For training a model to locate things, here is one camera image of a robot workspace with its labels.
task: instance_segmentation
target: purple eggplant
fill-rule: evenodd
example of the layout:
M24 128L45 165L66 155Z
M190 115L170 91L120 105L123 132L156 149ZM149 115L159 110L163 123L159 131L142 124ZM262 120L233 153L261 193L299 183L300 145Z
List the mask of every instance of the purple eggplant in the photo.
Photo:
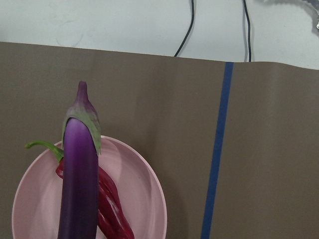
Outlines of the purple eggplant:
M64 172L58 239L95 239L101 130L87 85L79 83L63 127Z

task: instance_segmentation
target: artificial vegetable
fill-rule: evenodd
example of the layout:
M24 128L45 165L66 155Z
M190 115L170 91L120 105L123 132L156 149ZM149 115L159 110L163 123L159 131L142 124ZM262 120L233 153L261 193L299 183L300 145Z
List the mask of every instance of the artificial vegetable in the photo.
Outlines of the artificial vegetable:
M95 239L98 218L97 115L79 83L76 100L63 128L64 170L58 239Z
M96 165L97 153L101 145L100 128L96 111L88 100L85 83L80 82L77 99L73 107L69 109L64 125L66 126L63 131L64 151L46 141L34 141L26 145L26 148L36 144L47 146L59 162L56 174L64 180L58 239L95 238L96 221L108 239L134 239L133 231L123 214L114 181L101 167ZM98 200L94 198L97 168ZM68 183L65 183L66 177L71 178ZM92 186L93 190L88 192L87 186ZM84 187L89 194L85 199L86 203L83 202L82 194L75 191L78 187ZM96 210L95 201L98 202L98 210ZM85 208L86 212L79 213L79 208ZM83 217L89 210L91 210L90 218ZM75 230L83 221L86 223L84 229Z

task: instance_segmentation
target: white wall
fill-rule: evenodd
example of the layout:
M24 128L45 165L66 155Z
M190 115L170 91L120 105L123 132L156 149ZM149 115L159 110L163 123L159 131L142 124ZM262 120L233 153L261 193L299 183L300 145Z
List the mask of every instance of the white wall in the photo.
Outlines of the white wall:
M247 0L253 61L319 69L317 13L301 0ZM242 0L195 0L180 57L242 62ZM190 0L0 0L0 41L172 56Z

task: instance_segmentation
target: bowl rim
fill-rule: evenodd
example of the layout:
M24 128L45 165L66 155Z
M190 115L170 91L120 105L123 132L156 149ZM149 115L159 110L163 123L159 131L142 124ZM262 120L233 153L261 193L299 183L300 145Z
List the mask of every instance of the bowl rim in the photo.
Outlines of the bowl rim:
M150 166L150 164L135 150L133 149L132 147L130 147L129 145L127 145L126 143L118 140L118 139L115 139L115 138L112 138L112 137L108 137L108 136L104 136L104 135L101 135L101 139L106 139L106 140L110 140L110 141L115 141L116 143L119 143L121 144L122 146L128 148L130 151L132 151L134 154L136 154L140 160L145 164L145 166L147 167L147 169L150 171L150 173L152 174L153 178L155 179L157 185L158 185L158 188L159 188L159 192L160 192L160 195L161 195L161 199L162 199L162 203L163 203L163 209L164 209L164 231L163 231L163 238L162 239L165 239L166 238L166 232L167 232L167 206L166 206L166 201L165 201L165 196L164 196L164 192L163 192L163 189L161 187L161 184L160 184L160 181L158 179L158 177L156 176L154 170L152 169L152 167ZM62 143L62 141L59 141L57 143L55 143L54 145L57 146L57 145L60 145ZM23 174L20 182L19 182L19 185L18 185L18 188L15 192L15 195L14 195L14 200L13 200L13 206L12 206L12 212L11 212L11 227L12 227L12 235L13 235L13 239L16 239L16 236L15 236L15 226L14 226L14 210L15 210L15 204L16 204L16 197L20 191L20 188L21 188L21 185L22 185L22 182L24 181L24 178L26 177L26 175L28 174L29 170L33 167L34 164L37 163L38 160L40 160L43 155L45 155L47 152L49 151L49 149L46 149L44 150L42 153L40 153L35 160L33 160L33 162L29 165L29 167L27 168L27 170L25 171L25 173Z

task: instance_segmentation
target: eggplant calyx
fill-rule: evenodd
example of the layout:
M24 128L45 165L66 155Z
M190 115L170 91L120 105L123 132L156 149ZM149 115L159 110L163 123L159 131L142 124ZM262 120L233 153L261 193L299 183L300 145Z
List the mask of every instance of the eggplant calyx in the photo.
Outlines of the eggplant calyx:
M75 102L66 113L62 128L62 146L66 124L70 118L75 118L85 124L90 131L95 150L99 154L101 148L101 128L97 112L88 99L86 82L81 81L79 83Z

